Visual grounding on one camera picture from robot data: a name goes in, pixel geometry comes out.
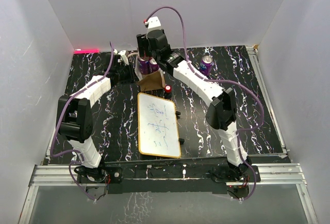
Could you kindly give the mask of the pink tape strip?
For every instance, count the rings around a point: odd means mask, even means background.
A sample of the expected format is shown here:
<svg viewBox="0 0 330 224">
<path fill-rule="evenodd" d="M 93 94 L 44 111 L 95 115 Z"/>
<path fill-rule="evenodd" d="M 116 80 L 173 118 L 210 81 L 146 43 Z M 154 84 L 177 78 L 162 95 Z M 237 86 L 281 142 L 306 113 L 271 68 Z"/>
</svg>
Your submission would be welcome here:
<svg viewBox="0 0 330 224">
<path fill-rule="evenodd" d="M 90 54 L 90 53 L 99 53 L 99 49 L 76 49 L 74 54 Z"/>
</svg>

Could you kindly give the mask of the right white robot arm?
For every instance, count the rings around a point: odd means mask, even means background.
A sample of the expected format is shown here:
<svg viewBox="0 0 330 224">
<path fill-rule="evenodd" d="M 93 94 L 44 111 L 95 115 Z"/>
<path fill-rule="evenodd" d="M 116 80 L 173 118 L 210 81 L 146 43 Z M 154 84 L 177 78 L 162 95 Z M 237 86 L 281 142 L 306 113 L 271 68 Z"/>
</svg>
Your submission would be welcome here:
<svg viewBox="0 0 330 224">
<path fill-rule="evenodd" d="M 242 181 L 248 176 L 248 154 L 238 141 L 236 100 L 233 89 L 223 89 L 200 73 L 186 56 L 170 47 L 163 29 L 136 35 L 140 56 L 153 57 L 160 69 L 187 85 L 205 103 L 206 122 L 219 133 L 226 150 L 230 176 Z"/>
</svg>

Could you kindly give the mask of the black board clip lower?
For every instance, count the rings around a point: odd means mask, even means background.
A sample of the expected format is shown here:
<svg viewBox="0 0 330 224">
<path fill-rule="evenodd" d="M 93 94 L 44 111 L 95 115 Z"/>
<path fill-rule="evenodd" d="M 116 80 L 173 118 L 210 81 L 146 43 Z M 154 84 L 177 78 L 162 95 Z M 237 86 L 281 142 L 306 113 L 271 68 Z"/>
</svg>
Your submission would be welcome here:
<svg viewBox="0 0 330 224">
<path fill-rule="evenodd" d="M 179 141 L 180 145 L 183 145 L 184 142 L 185 142 L 185 140 L 184 139 L 181 139 L 181 138 L 179 138 L 178 141 Z"/>
</svg>

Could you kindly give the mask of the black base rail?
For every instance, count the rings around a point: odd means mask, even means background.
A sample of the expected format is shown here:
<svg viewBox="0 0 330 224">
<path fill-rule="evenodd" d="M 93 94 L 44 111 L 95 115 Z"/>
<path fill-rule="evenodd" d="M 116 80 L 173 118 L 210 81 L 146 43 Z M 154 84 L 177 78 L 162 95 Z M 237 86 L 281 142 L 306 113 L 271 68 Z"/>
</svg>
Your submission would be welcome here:
<svg viewBox="0 0 330 224">
<path fill-rule="evenodd" d="M 260 182 L 259 169 L 250 158 L 239 166 L 226 157 L 158 159 L 122 162 L 102 161 L 98 168 L 77 166 L 74 172 L 82 184 L 103 184 L 108 194 L 135 192 L 226 194 L 234 184 L 248 195 L 248 184 Z"/>
</svg>

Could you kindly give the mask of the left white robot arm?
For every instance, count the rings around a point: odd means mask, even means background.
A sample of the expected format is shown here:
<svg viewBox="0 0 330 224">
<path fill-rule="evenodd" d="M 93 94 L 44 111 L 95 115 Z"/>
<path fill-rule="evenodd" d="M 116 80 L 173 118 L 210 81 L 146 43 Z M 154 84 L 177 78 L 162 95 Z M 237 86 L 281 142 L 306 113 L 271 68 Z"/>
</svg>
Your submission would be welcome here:
<svg viewBox="0 0 330 224">
<path fill-rule="evenodd" d="M 125 50 L 110 54 L 105 66 L 85 86 L 58 100 L 54 138 L 60 134 L 69 142 L 70 151 L 78 155 L 83 167 L 89 168 L 88 175 L 95 182 L 102 182 L 107 170 L 100 166 L 102 156 L 92 139 L 92 107 L 117 84 L 134 82 L 136 75 L 129 60 L 136 55 Z"/>
</svg>

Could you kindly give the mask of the white dry-erase board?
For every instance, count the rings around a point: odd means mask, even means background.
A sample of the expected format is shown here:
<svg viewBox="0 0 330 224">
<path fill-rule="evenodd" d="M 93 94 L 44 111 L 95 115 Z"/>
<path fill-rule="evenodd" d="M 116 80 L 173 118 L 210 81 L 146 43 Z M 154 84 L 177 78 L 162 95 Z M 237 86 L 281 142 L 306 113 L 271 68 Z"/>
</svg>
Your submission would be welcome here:
<svg viewBox="0 0 330 224">
<path fill-rule="evenodd" d="M 138 94 L 138 148 L 147 156 L 180 158 L 175 103 L 157 96 Z"/>
</svg>

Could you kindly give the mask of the purple fanta can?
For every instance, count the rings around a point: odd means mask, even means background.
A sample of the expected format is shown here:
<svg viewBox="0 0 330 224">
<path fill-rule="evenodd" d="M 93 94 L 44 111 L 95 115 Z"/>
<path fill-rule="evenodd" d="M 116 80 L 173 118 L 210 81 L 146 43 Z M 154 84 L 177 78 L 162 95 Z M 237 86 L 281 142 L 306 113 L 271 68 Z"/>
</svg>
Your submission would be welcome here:
<svg viewBox="0 0 330 224">
<path fill-rule="evenodd" d="M 200 61 L 199 71 L 204 76 L 209 76 L 213 66 L 213 58 L 209 55 L 203 56 Z"/>
</svg>

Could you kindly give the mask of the brown canvas bag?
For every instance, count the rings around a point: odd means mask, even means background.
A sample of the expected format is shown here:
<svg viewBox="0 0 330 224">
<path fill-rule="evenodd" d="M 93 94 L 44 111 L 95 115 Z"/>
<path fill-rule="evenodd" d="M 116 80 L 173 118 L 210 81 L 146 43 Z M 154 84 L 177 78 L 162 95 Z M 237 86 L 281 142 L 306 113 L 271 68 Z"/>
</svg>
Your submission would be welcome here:
<svg viewBox="0 0 330 224">
<path fill-rule="evenodd" d="M 166 83 L 164 79 L 164 73 L 160 69 L 160 67 L 159 70 L 154 73 L 149 73 L 148 75 L 142 75 L 138 66 L 138 58 L 139 58 L 139 53 L 137 52 L 130 53 L 128 55 L 129 62 L 132 62 L 135 68 L 135 73 L 138 79 L 137 85 L 140 87 L 140 91 L 146 92 L 146 91 L 163 89 Z"/>
</svg>

